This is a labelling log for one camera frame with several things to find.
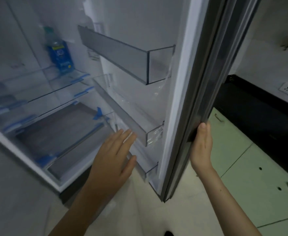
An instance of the cabinet door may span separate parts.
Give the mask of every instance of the cabinet door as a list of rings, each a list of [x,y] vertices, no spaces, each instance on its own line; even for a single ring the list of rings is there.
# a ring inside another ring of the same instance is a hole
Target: cabinet door
[[[221,177],[252,141],[215,108],[209,116],[209,121],[213,136],[211,161]]]
[[[288,220],[259,228],[263,236],[284,236],[288,235]]]
[[[255,226],[288,218],[288,174],[255,144],[222,180]]]

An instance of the glass shelf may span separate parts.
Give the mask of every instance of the glass shelf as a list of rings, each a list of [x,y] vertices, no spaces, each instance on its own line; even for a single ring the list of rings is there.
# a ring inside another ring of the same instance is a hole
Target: glass shelf
[[[82,42],[145,85],[163,80],[169,72],[175,46],[141,50],[78,26]]]
[[[66,107],[69,104],[79,103],[79,98],[93,91],[90,87],[81,82],[71,84],[65,88],[34,99],[27,104],[9,109],[0,114],[0,130],[4,133],[10,133],[25,125],[30,125],[44,116],[48,116],[53,111]]]
[[[162,124],[154,121],[136,103],[128,101],[112,84],[110,75],[93,78],[95,89],[111,106],[115,113],[127,126],[136,132],[137,138],[144,146],[158,140],[162,136]]]
[[[89,74],[74,70],[60,75],[52,66],[0,82],[0,114],[32,102],[87,78]]]

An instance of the door shelf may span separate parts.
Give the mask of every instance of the door shelf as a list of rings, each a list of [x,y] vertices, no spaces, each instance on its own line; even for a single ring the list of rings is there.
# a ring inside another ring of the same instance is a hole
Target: door shelf
[[[146,51],[87,27],[78,29],[85,46],[145,85],[163,80],[169,73],[175,45]]]
[[[126,130],[128,126],[122,121],[122,119],[115,113],[107,115],[109,123],[116,131],[123,129]],[[131,155],[136,155],[138,162],[137,170],[144,179],[151,179],[157,174],[159,157],[162,155],[162,141],[158,141],[144,146],[141,141],[136,139],[130,148]]]
[[[114,87],[112,76],[102,75],[93,78],[96,91],[112,107],[115,113],[127,123],[127,126],[137,134],[137,138],[144,146],[162,137],[162,124],[154,121],[136,103],[128,101],[123,94]]]
[[[14,130],[19,132],[21,127],[30,125],[54,113],[54,110],[59,110],[71,103],[74,105],[79,103],[81,96],[92,91],[94,91],[94,87],[77,82],[19,107],[2,112],[0,114],[0,130],[5,134]]]
[[[55,66],[0,82],[0,114],[32,102],[87,78],[89,74],[74,70],[60,75]]]

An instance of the finger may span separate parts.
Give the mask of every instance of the finger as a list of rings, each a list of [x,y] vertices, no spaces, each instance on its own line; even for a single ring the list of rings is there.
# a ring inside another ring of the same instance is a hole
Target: finger
[[[132,133],[131,136],[122,144],[120,147],[120,150],[117,153],[117,157],[124,161],[126,159],[126,156],[128,152],[130,151],[130,147],[135,142],[137,135],[135,133]]]
[[[213,138],[212,138],[212,132],[211,132],[212,127],[209,121],[206,123],[206,128],[207,128],[207,134],[206,134],[205,147],[212,147],[213,146]]]
[[[115,140],[117,140],[123,134],[123,129],[117,131],[111,139],[107,142],[107,150],[109,151]]]
[[[121,175],[120,175],[121,184],[124,184],[126,182],[126,180],[131,176],[132,171],[133,171],[134,167],[136,166],[136,164],[137,164],[136,156],[132,156],[121,172]]]
[[[205,139],[207,136],[207,127],[205,123],[201,123],[197,128],[197,134],[194,139],[194,147],[205,146]]]
[[[116,155],[118,153],[118,151],[120,150],[120,147],[122,146],[123,142],[125,141],[125,139],[130,135],[131,130],[128,129],[126,130],[123,134],[121,134],[112,144],[110,150],[109,150],[109,154],[114,154]]]

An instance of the transparent door bin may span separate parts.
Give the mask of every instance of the transparent door bin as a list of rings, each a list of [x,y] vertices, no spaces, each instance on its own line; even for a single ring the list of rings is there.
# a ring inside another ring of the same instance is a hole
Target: transparent door bin
[[[120,129],[126,130],[128,126],[116,114],[110,114],[110,125],[115,126],[115,131]],[[143,179],[151,178],[156,175],[159,157],[162,155],[162,141],[154,142],[149,146],[144,146],[138,139],[133,143],[130,148],[130,156],[136,155],[138,162],[137,170]]]
[[[115,113],[127,123],[137,138],[144,146],[148,146],[162,136],[162,123],[154,120],[142,110],[136,103],[125,99],[112,84],[110,75],[102,75],[93,78],[95,89],[102,98],[111,106]]]
[[[82,42],[145,85],[166,78],[175,46],[141,50],[126,43],[78,26]]]
[[[71,104],[20,129],[16,138],[31,152],[34,161],[44,168],[68,154],[103,125],[97,111],[82,103]]]
[[[74,85],[89,74],[74,70],[60,75],[54,66],[0,82],[0,114]]]

